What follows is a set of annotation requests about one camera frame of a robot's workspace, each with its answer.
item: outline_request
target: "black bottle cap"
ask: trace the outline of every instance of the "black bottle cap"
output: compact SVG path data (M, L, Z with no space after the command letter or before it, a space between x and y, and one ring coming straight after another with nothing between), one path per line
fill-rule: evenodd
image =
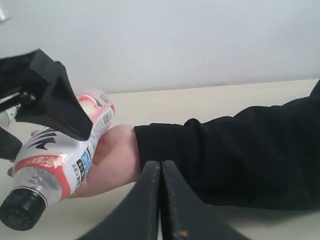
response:
M17 231L32 229L46 209L39 193L28 188L13 190L0 206L0 221Z

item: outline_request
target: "table surface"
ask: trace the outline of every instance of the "table surface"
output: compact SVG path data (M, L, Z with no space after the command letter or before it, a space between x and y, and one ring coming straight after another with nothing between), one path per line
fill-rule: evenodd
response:
M112 94L116 106L113 125L129 123L183 124L190 118L206 122L233 116L250 106L281 105L310 94L317 80L216 86L194 89ZM26 142L37 129L28 123L12 123L9 131ZM11 190L6 175L11 163L0 159L0 203ZM4 240L74 240L104 219L131 189L132 184L99 196L66 199L45 211L30 231L18 232L0 222ZM318 240L320 212L281 212L238 207L212 207L231 226L253 240Z

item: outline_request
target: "black sleeve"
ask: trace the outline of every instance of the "black sleeve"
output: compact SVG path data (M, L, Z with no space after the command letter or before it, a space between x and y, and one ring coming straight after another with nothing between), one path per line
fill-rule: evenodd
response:
M234 117L136 126L140 162L173 160L203 202L278 210L320 206L320 82L305 98Z

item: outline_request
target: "white wall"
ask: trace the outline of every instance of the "white wall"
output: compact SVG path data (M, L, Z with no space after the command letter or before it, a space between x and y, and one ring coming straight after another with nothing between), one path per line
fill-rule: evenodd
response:
M75 91L320 76L320 0L4 0L0 57L41 48Z

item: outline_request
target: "human hand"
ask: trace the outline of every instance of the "human hand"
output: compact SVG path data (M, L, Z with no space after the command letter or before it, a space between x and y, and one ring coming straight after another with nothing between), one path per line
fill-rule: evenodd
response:
M12 168L8 170L8 175L12 176ZM139 175L139 150L134 126L117 125L101 136L91 169L70 198L99 195L133 183Z

